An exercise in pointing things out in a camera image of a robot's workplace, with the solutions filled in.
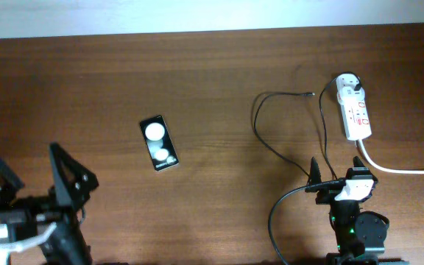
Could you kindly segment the white USB charger adapter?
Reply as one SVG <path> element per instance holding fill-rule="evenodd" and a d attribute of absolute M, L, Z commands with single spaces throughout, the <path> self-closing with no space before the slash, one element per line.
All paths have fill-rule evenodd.
<path fill-rule="evenodd" d="M 365 91 L 361 80 L 353 73 L 343 73 L 336 78 L 337 99 L 339 104 L 345 105 L 350 102 L 365 100 Z"/>

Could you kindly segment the black smartphone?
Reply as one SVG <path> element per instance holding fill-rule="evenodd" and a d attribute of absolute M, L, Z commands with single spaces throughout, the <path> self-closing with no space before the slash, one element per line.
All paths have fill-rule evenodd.
<path fill-rule="evenodd" d="M 140 121 L 139 127 L 155 171 L 161 172 L 180 163 L 162 115 Z"/>

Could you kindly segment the white power strip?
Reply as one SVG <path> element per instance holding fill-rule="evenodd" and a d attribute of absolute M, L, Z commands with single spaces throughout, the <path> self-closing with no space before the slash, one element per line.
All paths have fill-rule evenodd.
<path fill-rule="evenodd" d="M 372 135 L 365 100 L 340 106 L 347 140 L 358 141 Z"/>

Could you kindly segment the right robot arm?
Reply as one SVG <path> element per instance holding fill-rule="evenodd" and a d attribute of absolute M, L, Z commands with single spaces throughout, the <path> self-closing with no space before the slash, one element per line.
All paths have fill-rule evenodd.
<path fill-rule="evenodd" d="M 338 248 L 337 253 L 326 255 L 326 264 L 379 263 L 378 256 L 385 252 L 389 220 L 379 213 L 361 210 L 377 184 L 378 178 L 359 157 L 354 157 L 345 177 L 325 182 L 316 159 L 311 159 L 305 192 L 317 195 L 316 204 L 330 206 L 329 222 Z"/>

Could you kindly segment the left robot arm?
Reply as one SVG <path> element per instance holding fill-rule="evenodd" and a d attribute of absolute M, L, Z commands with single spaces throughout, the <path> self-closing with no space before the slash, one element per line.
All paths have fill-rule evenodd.
<path fill-rule="evenodd" d="M 18 175 L 0 157 L 0 264 L 39 247 L 47 264 L 92 264 L 81 224 L 85 203 L 99 186 L 96 175 L 54 142 L 49 146 L 54 184 L 45 196 L 19 198 Z"/>

